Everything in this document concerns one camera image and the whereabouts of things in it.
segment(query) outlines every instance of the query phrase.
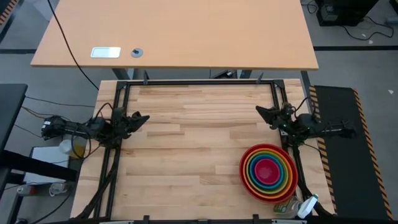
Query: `white bottle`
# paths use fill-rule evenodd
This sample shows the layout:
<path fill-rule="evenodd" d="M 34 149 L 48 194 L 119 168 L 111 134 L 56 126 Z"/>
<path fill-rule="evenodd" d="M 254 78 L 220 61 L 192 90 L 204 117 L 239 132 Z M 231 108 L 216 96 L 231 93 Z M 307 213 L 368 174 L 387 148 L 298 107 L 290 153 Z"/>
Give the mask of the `white bottle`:
<path fill-rule="evenodd" d="M 318 201 L 318 195 L 314 194 L 306 201 L 301 202 L 296 196 L 291 196 L 288 200 L 274 206 L 275 214 L 280 218 L 294 218 L 296 215 L 305 218 Z"/>

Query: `black cable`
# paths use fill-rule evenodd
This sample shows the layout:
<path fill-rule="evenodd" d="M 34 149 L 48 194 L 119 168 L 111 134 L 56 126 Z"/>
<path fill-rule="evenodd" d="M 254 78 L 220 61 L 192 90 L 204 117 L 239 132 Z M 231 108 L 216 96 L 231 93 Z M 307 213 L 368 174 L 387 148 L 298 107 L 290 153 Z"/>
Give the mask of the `black cable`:
<path fill-rule="evenodd" d="M 316 149 L 316 150 L 318 150 L 318 152 L 321 152 L 321 151 L 319 150 L 319 148 L 317 148 L 317 147 L 313 147 L 313 146 L 310 146 L 309 144 L 305 144 L 305 143 L 303 143 L 303 145 L 308 146 L 308 147 L 311 147 L 311 148 L 313 148 L 313 149 Z"/>
<path fill-rule="evenodd" d="M 318 6 L 315 4 L 311 4 L 311 2 L 313 2 L 314 0 L 311 0 L 311 1 L 309 1 L 308 3 L 306 3 L 306 4 L 301 4 L 302 6 L 306 6 L 307 7 L 307 10 L 308 10 L 308 12 L 310 13 L 310 14 L 314 14 L 314 13 L 316 13 L 317 11 L 318 11 Z M 312 6 L 312 7 L 315 7 L 315 10 L 314 11 L 311 11 L 310 10 L 310 6 Z"/>
<path fill-rule="evenodd" d="M 72 190 L 69 191 L 68 196 L 65 197 L 65 199 L 63 200 L 63 202 L 61 202 L 61 204 L 60 204 L 57 208 L 55 208 L 55 209 L 52 210 L 50 213 L 46 214 L 46 215 L 43 216 L 42 218 L 40 218 L 40 219 L 38 219 L 38 220 L 36 220 L 36 221 L 30 223 L 30 224 L 37 224 L 37 223 L 41 222 L 42 220 L 45 220 L 47 217 L 51 216 L 52 214 L 54 214 L 54 212 L 56 212 L 56 211 L 68 200 L 68 198 L 71 196 L 71 194 L 72 194 Z"/>
<path fill-rule="evenodd" d="M 309 97 L 304 98 L 304 100 L 301 101 L 301 103 L 300 103 L 300 105 L 297 107 L 297 109 L 294 110 L 294 117 L 295 117 L 295 118 L 297 118 L 296 112 L 301 108 L 301 106 L 303 106 L 303 103 L 304 103 L 307 99 L 309 99 Z"/>
<path fill-rule="evenodd" d="M 49 4 L 49 6 L 50 6 L 51 12 L 52 12 L 52 14 L 53 14 L 53 16 L 54 16 L 56 22 L 57 22 L 57 24 L 58 24 L 58 26 L 59 26 L 59 28 L 60 28 L 60 30 L 61 30 L 63 39 L 65 40 L 65 43 L 66 43 L 66 45 L 67 45 L 67 47 L 68 47 L 68 50 L 69 50 L 70 55 L 71 55 L 72 58 L 73 58 L 73 61 L 75 61 L 76 66 L 79 68 L 79 70 L 81 71 L 81 73 L 87 78 L 87 80 L 88 80 L 97 90 L 99 90 L 98 87 L 88 78 L 88 76 L 86 75 L 86 73 L 81 69 L 80 65 L 77 63 L 77 61 L 76 61 L 76 59 L 75 59 L 75 56 L 74 56 L 73 53 L 72 53 L 72 50 L 70 50 L 69 43 L 68 43 L 68 41 L 67 41 L 67 38 L 65 37 L 65 34 L 63 33 L 63 29 L 62 29 L 62 26 L 61 26 L 61 24 L 60 24 L 60 21 L 58 21 L 58 18 L 57 18 L 57 16 L 55 15 L 55 12 L 54 12 L 54 9 L 53 9 L 53 7 L 52 7 L 52 5 L 51 5 L 50 0 L 47 0 L 47 2 L 48 2 L 48 4 Z"/>
<path fill-rule="evenodd" d="M 102 113 L 101 111 L 102 111 L 102 110 L 104 109 L 104 107 L 107 106 L 107 105 L 111 108 L 112 113 L 113 113 L 113 107 L 112 107 L 112 105 L 111 105 L 110 103 L 104 103 L 104 104 L 99 108 L 99 110 L 97 111 L 97 113 L 96 113 L 96 115 L 95 115 L 95 117 L 94 117 L 93 119 L 90 118 L 88 121 L 86 121 L 86 122 L 84 122 L 84 123 L 81 123 L 80 125 L 78 125 L 78 126 L 75 128 L 75 130 L 73 130 L 72 135 L 71 135 L 71 138 L 70 138 L 70 141 L 71 141 L 71 144 L 72 144 L 72 151 L 73 151 L 73 153 L 75 153 L 75 155 L 76 155 L 77 157 L 79 157 L 80 159 L 86 159 L 87 156 L 84 157 L 84 156 L 81 156 L 81 155 L 79 155 L 78 153 L 76 153 L 75 146 L 73 145 L 73 137 L 75 136 L 75 133 L 77 132 L 77 130 L 78 130 L 80 127 L 82 127 L 83 125 L 90 125 L 93 121 L 95 121 L 95 120 L 98 118 L 98 115 L 100 115 L 100 113 Z M 88 143 L 89 143 L 89 145 L 90 145 L 90 146 L 89 146 L 88 152 L 89 152 L 89 154 L 91 154 L 91 136 L 90 136 L 90 134 L 89 134 L 87 131 L 85 131 L 85 133 L 86 133 L 87 136 L 88 136 Z"/>
<path fill-rule="evenodd" d="M 354 37 L 353 35 L 351 35 L 350 32 L 348 32 L 348 29 L 345 26 L 340 26 L 340 27 L 344 28 L 344 30 L 347 32 L 347 34 L 350 37 L 352 37 L 352 38 L 354 38 L 356 40 L 370 40 L 372 38 L 372 36 L 375 35 L 375 34 L 380 34 L 380 35 L 383 35 L 384 37 L 388 37 L 388 38 L 392 38 L 394 36 L 394 28 L 392 28 L 391 26 L 386 26 L 384 24 L 377 23 L 372 18 L 370 18 L 369 16 L 365 16 L 364 18 L 370 19 L 376 25 L 387 27 L 387 28 L 391 29 L 391 35 L 383 34 L 382 32 L 374 32 L 368 38 L 360 38 L 360 37 Z"/>
<path fill-rule="evenodd" d="M 95 121 L 95 120 L 98 118 L 98 115 L 100 115 L 101 110 L 102 110 L 106 105 L 108 105 L 108 106 L 111 108 L 112 113 L 113 113 L 113 107 L 112 107 L 112 105 L 111 105 L 110 103 L 104 103 L 104 105 L 102 105 L 102 106 L 99 108 L 99 110 L 97 111 L 97 114 L 95 115 L 95 117 L 94 117 L 94 119 L 93 119 L 92 121 Z"/>
<path fill-rule="evenodd" d="M 66 104 L 66 103 L 56 103 L 56 102 L 52 102 L 52 101 L 49 101 L 49 100 L 41 100 L 41 99 L 33 98 L 33 97 L 30 97 L 30 96 L 25 96 L 25 98 L 28 98 L 28 99 L 31 99 L 31 100 L 43 101 L 43 102 L 46 102 L 46 103 L 52 103 L 52 104 L 55 104 L 55 105 L 62 105 L 62 106 L 81 106 L 81 107 L 87 107 L 87 108 L 94 108 L 94 106 L 88 106 L 88 105 L 71 105 L 71 104 Z"/>
<path fill-rule="evenodd" d="M 32 110 L 32 109 L 29 109 L 29 108 L 27 108 L 27 107 L 25 107 L 25 106 L 21 106 L 21 108 L 24 109 L 24 110 L 26 110 L 28 113 L 30 113 L 31 115 L 35 116 L 36 118 L 45 119 L 44 117 L 37 116 L 37 115 L 43 115 L 43 116 L 60 116 L 60 115 L 55 115 L 55 114 L 38 113 L 38 112 L 36 112 L 36 111 L 34 111 L 34 110 Z M 65 119 L 65 120 L 67 120 L 67 121 L 70 121 L 70 119 L 67 118 L 67 117 L 64 117 L 64 116 L 60 116 L 60 117 L 63 118 L 63 119 Z"/>
<path fill-rule="evenodd" d="M 76 133 L 76 131 L 80 128 L 80 127 L 82 127 L 83 125 L 86 125 L 87 123 L 88 123 L 89 121 L 87 121 L 87 122 L 84 122 L 84 123 L 81 123 L 80 125 L 78 125 L 76 128 L 75 128 L 75 130 L 72 132 L 72 135 L 71 135 L 71 137 L 70 137 L 70 142 L 71 142 L 71 147 L 72 147 L 72 151 L 73 151 L 73 153 L 75 153 L 75 155 L 79 158 L 79 159 L 86 159 L 87 157 L 84 157 L 84 155 L 83 156 L 81 156 L 81 155 L 79 155 L 77 152 L 76 152 L 76 149 L 75 149 L 75 145 L 74 145 L 74 143 L 73 143 L 73 141 L 74 141 L 74 137 L 75 137 L 75 133 Z M 88 144 L 89 144 L 89 150 L 88 150 L 88 152 L 89 153 L 91 153 L 91 136 L 90 136 L 90 134 L 87 132 L 87 131 L 85 131 L 85 133 L 87 134 L 87 136 L 88 136 Z"/>
<path fill-rule="evenodd" d="M 38 134 L 35 134 L 35 133 L 33 133 L 32 131 L 29 131 L 29 130 L 27 130 L 27 129 L 23 128 L 23 127 L 20 127 L 20 126 L 18 126 L 18 125 L 16 125 L 16 124 L 14 124 L 14 126 L 17 127 L 17 128 L 21 128 L 22 130 L 27 131 L 27 132 L 33 134 L 34 136 L 36 136 L 36 137 L 38 137 L 38 138 L 43 138 L 42 136 L 39 136 Z"/>

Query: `red bowl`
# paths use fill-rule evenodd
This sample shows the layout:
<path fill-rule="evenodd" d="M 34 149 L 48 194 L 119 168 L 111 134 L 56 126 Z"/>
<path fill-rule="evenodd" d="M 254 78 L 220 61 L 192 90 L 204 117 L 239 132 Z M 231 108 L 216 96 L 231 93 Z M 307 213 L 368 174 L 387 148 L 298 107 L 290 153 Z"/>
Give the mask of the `red bowl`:
<path fill-rule="evenodd" d="M 271 159 L 260 159 L 254 166 L 256 178 L 262 184 L 275 184 L 280 177 L 280 170 L 276 162 Z"/>
<path fill-rule="evenodd" d="M 286 192 L 286 194 L 282 195 L 279 198 L 274 198 L 274 199 L 267 199 L 267 198 L 262 198 L 259 195 L 255 194 L 250 187 L 248 186 L 248 184 L 245 182 L 244 180 L 244 171 L 245 171 L 245 167 L 243 167 L 243 162 L 244 159 L 248 156 L 248 154 L 256 149 L 273 149 L 277 152 L 279 152 L 280 154 L 283 155 L 283 157 L 286 159 L 286 161 L 289 163 L 289 166 L 291 166 L 292 168 L 292 185 L 290 186 L 290 188 L 288 189 L 288 191 Z M 297 168 L 295 166 L 295 164 L 293 163 L 292 158 L 289 156 L 289 154 L 287 152 L 285 152 L 284 150 L 282 150 L 281 148 L 271 145 L 271 144 L 258 144 L 255 146 L 250 147 L 248 150 L 246 150 L 246 152 L 243 154 L 242 158 L 241 158 L 241 162 L 239 163 L 239 176 L 241 178 L 241 181 L 244 185 L 244 188 L 256 199 L 262 201 L 262 202 L 267 202 L 267 203 L 279 203 L 279 202 L 283 202 L 285 200 L 287 200 L 290 196 L 293 195 L 293 193 L 295 192 L 295 189 L 297 187 L 297 182 L 299 181 L 298 178 L 298 174 L 297 174 Z"/>

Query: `floor mat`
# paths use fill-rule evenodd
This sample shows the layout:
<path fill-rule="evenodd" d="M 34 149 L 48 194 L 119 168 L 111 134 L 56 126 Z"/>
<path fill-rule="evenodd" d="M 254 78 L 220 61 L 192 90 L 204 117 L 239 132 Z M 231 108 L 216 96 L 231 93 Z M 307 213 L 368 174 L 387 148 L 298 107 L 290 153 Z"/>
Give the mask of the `floor mat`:
<path fill-rule="evenodd" d="M 339 217 L 392 220 L 358 93 L 351 88 L 310 86 L 310 96 L 322 122 L 348 120 L 356 130 L 353 139 L 318 139 L 335 212 Z"/>
<path fill-rule="evenodd" d="M 7 21 L 17 2 L 18 0 L 0 0 L 0 26 Z"/>

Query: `wooden table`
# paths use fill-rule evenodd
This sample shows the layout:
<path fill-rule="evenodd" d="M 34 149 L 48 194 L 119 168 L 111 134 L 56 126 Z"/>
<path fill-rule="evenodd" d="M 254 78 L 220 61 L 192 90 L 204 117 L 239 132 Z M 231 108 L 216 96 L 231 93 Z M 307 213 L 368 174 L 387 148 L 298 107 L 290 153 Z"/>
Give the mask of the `wooden table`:
<path fill-rule="evenodd" d="M 318 68 L 298 0 L 61 0 L 55 13 L 82 67 Z M 121 54 L 91 58 L 93 47 Z M 54 19 L 31 65 L 76 66 Z"/>
<path fill-rule="evenodd" d="M 304 99 L 300 80 L 284 81 L 289 102 L 297 106 Z M 95 113 L 113 104 L 115 88 L 116 81 L 101 83 Z M 252 198 L 238 175 L 247 148 L 280 146 L 278 131 L 262 120 L 256 105 L 273 105 L 269 85 L 133 86 L 127 113 L 140 111 L 150 120 L 123 140 L 112 220 L 249 219 L 255 213 L 274 218 L 273 205 Z M 110 109 L 103 114 L 109 117 Z M 315 139 L 306 143 L 317 147 Z M 333 212 L 319 152 L 307 146 L 300 152 L 308 188 Z M 98 150 L 82 165 L 72 217 L 98 187 L 103 154 Z"/>

